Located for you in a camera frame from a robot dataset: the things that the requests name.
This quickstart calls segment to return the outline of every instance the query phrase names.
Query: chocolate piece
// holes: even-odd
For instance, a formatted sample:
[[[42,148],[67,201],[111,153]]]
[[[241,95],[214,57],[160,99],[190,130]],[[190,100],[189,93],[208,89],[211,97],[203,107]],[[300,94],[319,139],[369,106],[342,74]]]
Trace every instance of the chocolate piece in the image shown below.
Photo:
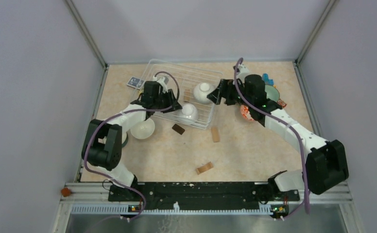
[[[177,133],[179,133],[180,135],[182,135],[184,133],[184,131],[186,131],[185,129],[181,128],[181,126],[179,126],[177,124],[174,124],[172,129],[174,131],[176,131]]]

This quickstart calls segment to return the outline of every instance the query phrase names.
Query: speckled floor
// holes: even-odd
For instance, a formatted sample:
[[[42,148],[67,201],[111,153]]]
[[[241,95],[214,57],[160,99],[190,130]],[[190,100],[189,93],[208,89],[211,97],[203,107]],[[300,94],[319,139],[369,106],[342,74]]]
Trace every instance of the speckled floor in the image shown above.
[[[190,67],[211,69],[233,76],[231,63],[190,63]],[[307,129],[312,130],[292,62],[247,62],[252,73],[268,73],[288,105],[285,110]],[[107,118],[124,109],[133,89],[126,86],[132,76],[140,77],[146,65],[109,67],[97,119]],[[145,140],[129,134],[121,160],[139,181],[265,181],[281,170],[301,169],[300,155],[272,131],[240,115],[238,106],[218,105],[211,123],[220,131],[221,141],[213,143],[210,129],[190,126],[183,135],[171,129],[174,122],[152,117],[156,128]],[[209,171],[197,175],[195,169],[211,161]],[[81,181],[102,181],[104,177],[83,172]]]

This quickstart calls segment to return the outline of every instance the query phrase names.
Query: white bowl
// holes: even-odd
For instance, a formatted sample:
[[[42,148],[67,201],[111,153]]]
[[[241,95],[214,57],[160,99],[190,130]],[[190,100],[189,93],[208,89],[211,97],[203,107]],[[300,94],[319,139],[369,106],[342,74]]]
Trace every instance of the white bowl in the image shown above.
[[[177,111],[182,123],[193,123],[199,119],[199,111],[191,103],[183,104],[183,109]]]
[[[267,93],[268,99],[271,99],[274,102],[277,102],[280,99],[280,93],[274,86],[266,85],[264,91]]]
[[[194,98],[202,104],[209,104],[211,100],[207,99],[207,95],[213,92],[215,87],[209,83],[199,83],[193,89]]]
[[[154,133],[155,124],[152,119],[138,123],[130,129],[131,135],[137,139],[146,139]]]

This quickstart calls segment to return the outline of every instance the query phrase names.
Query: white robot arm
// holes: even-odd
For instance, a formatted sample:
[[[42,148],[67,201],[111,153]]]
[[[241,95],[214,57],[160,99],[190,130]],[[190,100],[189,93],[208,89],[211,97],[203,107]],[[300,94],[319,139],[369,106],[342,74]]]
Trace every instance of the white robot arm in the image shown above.
[[[125,133],[136,124],[148,119],[154,113],[153,111],[147,112],[147,109],[163,109],[163,113],[168,113],[182,108],[177,102],[178,96],[176,98],[173,91],[167,89],[167,82],[168,79],[166,77],[157,78],[156,76],[153,77],[153,81],[145,82],[144,89],[139,98],[131,102],[120,113],[129,112],[130,110],[141,111],[132,111],[123,114],[109,120],[102,126],[98,131],[96,138],[92,141],[88,152],[87,161],[90,164],[94,165],[100,170],[100,172],[107,174],[118,182],[126,186],[131,186],[133,181],[136,180],[135,176],[120,160],[121,145],[127,135]],[[91,136],[101,123],[102,120],[96,119],[90,122],[83,145],[83,159]],[[98,142],[99,138],[104,137],[106,137],[105,143]]]
[[[237,69],[237,84],[242,95],[254,107],[265,112],[262,114],[249,108],[251,117],[264,127],[276,132],[299,152],[299,140],[302,141],[308,187],[312,193],[321,194],[348,178],[346,156],[341,142],[338,140],[329,142],[304,128],[292,119],[277,102],[267,98],[265,82],[261,76],[250,74],[243,64],[233,68]],[[226,105],[246,104],[239,96],[233,80],[220,80],[219,86],[207,98],[215,104],[220,104],[222,98],[225,98]],[[297,138],[291,127],[296,130],[300,138]],[[302,170],[280,172],[269,178],[269,182],[270,180],[274,180],[280,192],[304,189]]]

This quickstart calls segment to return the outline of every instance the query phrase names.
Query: brown wooden block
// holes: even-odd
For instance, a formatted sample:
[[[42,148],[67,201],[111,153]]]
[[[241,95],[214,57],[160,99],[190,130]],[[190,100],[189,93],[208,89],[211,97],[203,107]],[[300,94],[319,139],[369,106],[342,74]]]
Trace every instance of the brown wooden block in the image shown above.
[[[190,89],[184,90],[184,102],[190,102]]]
[[[196,168],[197,175],[200,175],[201,173],[208,171],[212,169],[214,166],[211,162],[206,163],[205,165]]]
[[[216,126],[211,127],[211,137],[213,142],[220,142],[219,129]]]

